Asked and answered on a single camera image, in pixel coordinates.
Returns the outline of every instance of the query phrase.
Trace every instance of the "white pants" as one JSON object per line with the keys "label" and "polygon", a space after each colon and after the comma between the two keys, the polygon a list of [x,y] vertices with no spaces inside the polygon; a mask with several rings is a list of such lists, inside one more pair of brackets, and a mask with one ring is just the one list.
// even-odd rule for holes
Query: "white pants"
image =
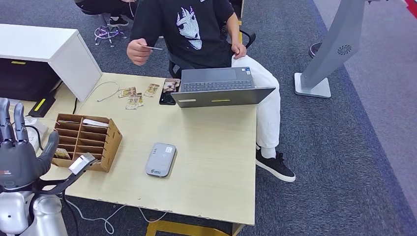
{"label": "white pants", "polygon": [[239,59],[232,58],[232,67],[250,67],[254,86],[276,87],[257,106],[256,110],[256,142],[264,148],[274,148],[279,143],[279,123],[281,121],[281,96],[276,78],[261,64],[249,56]]}

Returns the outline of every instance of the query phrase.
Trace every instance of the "man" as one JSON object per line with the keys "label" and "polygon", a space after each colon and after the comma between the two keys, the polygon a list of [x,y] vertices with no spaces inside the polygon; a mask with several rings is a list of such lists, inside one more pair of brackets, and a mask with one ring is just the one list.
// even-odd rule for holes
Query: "man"
{"label": "man", "polygon": [[110,13],[109,26],[127,26],[129,22],[121,17],[133,20],[137,4],[136,0],[75,0],[75,4],[83,10]]}
{"label": "man", "polygon": [[[226,22],[232,39],[221,39]],[[163,35],[171,53],[195,68],[250,67],[257,87],[276,87],[257,107],[256,164],[281,180],[292,182],[294,173],[284,165],[279,143],[280,95],[274,76],[246,56],[239,42],[238,18],[228,0],[142,0],[133,23],[127,55],[136,65],[144,65],[158,36]]]}

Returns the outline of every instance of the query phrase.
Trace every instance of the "yellow label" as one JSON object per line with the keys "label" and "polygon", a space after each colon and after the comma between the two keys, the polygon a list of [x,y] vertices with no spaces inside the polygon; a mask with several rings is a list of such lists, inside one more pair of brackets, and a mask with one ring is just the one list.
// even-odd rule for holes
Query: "yellow label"
{"label": "yellow label", "polygon": [[212,100],[211,102],[230,102],[230,99]]}
{"label": "yellow label", "polygon": [[35,108],[35,111],[37,112],[40,108],[40,106],[42,106],[43,102],[45,102],[45,99],[43,98],[42,100],[40,100],[39,105]]}
{"label": "yellow label", "polygon": [[12,64],[18,64],[18,65],[24,65],[24,64],[26,64],[26,62],[23,62],[23,61],[12,61]]}

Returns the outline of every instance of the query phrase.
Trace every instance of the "black t-shirt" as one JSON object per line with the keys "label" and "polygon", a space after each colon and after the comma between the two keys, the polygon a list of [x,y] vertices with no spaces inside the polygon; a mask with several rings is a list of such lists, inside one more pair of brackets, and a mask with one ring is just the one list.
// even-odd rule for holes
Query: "black t-shirt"
{"label": "black t-shirt", "polygon": [[219,26],[233,12],[228,0],[141,0],[130,39],[154,46],[163,35],[170,52],[195,68],[230,67],[233,52]]}

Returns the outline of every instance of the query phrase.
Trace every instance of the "cardboard organizer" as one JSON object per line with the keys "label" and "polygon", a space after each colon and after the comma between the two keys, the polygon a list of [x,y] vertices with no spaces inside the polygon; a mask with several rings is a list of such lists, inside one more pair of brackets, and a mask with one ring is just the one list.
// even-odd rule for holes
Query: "cardboard organizer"
{"label": "cardboard organizer", "polygon": [[[109,124],[109,127],[98,127],[83,124],[84,119],[91,119]],[[52,164],[69,167],[84,153],[91,153],[98,162],[88,170],[109,172],[119,148],[122,134],[112,119],[104,117],[58,114],[55,130],[60,135],[58,148],[65,149],[71,160],[52,158]]]}

